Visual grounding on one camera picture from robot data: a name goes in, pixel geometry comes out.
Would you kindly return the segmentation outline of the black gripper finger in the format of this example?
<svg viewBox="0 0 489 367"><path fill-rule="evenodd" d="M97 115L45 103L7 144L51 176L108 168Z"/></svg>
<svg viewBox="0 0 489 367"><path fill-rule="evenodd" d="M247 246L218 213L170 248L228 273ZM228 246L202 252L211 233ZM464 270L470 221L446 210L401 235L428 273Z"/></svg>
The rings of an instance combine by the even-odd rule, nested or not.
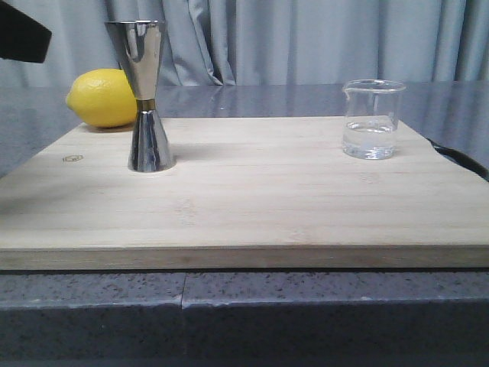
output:
<svg viewBox="0 0 489 367"><path fill-rule="evenodd" d="M46 59L52 32L13 6L1 7L1 58L30 63Z"/></svg>

